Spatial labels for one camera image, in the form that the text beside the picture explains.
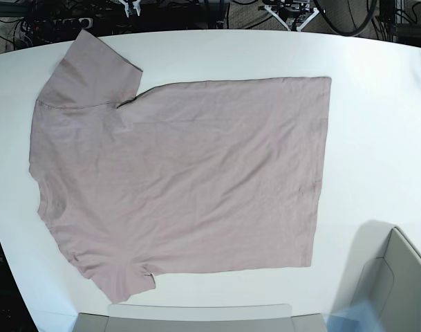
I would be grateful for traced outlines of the pink T-shirt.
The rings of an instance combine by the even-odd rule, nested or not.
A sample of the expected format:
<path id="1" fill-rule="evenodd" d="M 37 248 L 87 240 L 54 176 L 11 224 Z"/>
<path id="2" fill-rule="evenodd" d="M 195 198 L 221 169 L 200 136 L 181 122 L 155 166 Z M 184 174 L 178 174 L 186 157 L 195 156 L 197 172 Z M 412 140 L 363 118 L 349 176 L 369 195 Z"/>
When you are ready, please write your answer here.
<path id="1" fill-rule="evenodd" d="M 141 78 L 82 31 L 36 100 L 29 171 L 67 261 L 114 303 L 162 274 L 309 267 L 332 80 Z"/>

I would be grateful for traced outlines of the grey bin bottom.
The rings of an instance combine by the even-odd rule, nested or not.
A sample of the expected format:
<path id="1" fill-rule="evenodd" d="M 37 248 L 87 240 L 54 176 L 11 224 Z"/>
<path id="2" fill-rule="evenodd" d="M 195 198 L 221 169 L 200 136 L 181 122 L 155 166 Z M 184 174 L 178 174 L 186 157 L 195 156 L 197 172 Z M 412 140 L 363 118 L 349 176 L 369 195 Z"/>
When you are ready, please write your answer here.
<path id="1" fill-rule="evenodd" d="M 326 331 L 321 314 L 292 315 L 289 304 L 174 307 L 111 304 L 107 315 L 80 313 L 74 331 Z"/>

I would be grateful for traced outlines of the grey bin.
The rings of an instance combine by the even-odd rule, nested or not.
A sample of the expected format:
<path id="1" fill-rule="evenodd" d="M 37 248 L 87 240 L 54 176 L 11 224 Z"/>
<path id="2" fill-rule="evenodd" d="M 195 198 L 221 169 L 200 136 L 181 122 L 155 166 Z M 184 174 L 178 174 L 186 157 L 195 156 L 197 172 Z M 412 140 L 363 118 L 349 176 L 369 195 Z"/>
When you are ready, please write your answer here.
<path id="1" fill-rule="evenodd" d="M 74 331 L 326 331 L 321 314 L 292 315 L 289 304 L 174 307 L 111 304 L 107 315 L 80 313 Z"/>
<path id="2" fill-rule="evenodd" d="M 363 268 L 348 318 L 356 331 L 421 331 L 421 254 L 401 229 Z"/>

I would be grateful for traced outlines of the grey bin right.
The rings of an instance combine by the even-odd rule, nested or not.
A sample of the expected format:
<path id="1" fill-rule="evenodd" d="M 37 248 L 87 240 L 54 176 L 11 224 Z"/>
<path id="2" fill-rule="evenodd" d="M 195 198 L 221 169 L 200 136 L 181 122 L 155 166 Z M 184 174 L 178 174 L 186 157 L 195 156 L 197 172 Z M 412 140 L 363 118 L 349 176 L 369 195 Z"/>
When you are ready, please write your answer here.
<path id="1" fill-rule="evenodd" d="M 401 229 L 363 268 L 348 318 L 356 331 L 421 331 L 421 254 Z"/>

